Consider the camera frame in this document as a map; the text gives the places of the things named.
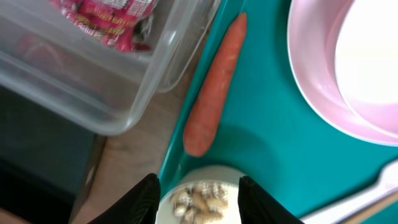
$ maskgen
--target plastic container lid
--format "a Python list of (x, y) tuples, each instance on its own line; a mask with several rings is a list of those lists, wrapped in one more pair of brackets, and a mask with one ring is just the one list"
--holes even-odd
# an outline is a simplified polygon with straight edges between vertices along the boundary
[(47, 0), (0, 2), (0, 84), (99, 134), (138, 122), (180, 80), (219, 0), (160, 0), (153, 51), (122, 54), (84, 34)]

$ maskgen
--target plastic container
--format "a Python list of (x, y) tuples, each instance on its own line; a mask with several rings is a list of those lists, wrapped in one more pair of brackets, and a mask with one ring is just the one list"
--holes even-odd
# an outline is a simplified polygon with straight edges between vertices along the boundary
[(153, 51), (122, 54), (47, 0), (0, 2), (0, 84), (100, 134), (133, 126), (156, 91), (175, 86), (219, 0), (160, 0)]
[[(397, 158), (396, 147), (338, 131), (303, 99), (287, 53), (289, 7), (286, 0), (222, 0), (159, 172), (163, 196), (194, 169), (226, 165), (252, 177), (302, 217), (373, 184), (380, 169)], [(248, 34), (216, 139), (204, 157), (190, 157), (183, 148), (185, 122), (228, 26), (241, 11), (248, 15)], [(390, 223), (396, 209), (366, 223)]]

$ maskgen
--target snack packet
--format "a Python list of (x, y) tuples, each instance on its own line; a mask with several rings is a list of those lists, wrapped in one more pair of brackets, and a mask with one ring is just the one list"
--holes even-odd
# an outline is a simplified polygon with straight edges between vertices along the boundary
[[(51, 0), (61, 13), (86, 34), (121, 52), (149, 50), (142, 35), (149, 33), (157, 0)], [(146, 26), (136, 25), (146, 20)]]

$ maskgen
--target white utensil handle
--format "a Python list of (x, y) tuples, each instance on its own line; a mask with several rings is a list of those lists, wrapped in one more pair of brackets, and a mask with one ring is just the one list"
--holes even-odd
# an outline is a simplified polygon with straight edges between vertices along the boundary
[(303, 217), (305, 224), (335, 224), (354, 215), (373, 203), (395, 192), (395, 189), (376, 184), (357, 194), (331, 204), (315, 213)]

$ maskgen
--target teal tray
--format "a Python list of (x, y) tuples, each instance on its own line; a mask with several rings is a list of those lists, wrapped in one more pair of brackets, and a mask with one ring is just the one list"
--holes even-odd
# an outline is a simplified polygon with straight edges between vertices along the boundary
[[(382, 166), (398, 157), (398, 148), (347, 136), (309, 107), (289, 66), (289, 7), (288, 0), (221, 2), (160, 170), (162, 195), (192, 169), (224, 164), (250, 175), (301, 217), (373, 183)], [(241, 11), (248, 14), (248, 34), (216, 139), (205, 157), (190, 157), (182, 144), (185, 122), (224, 33)]]

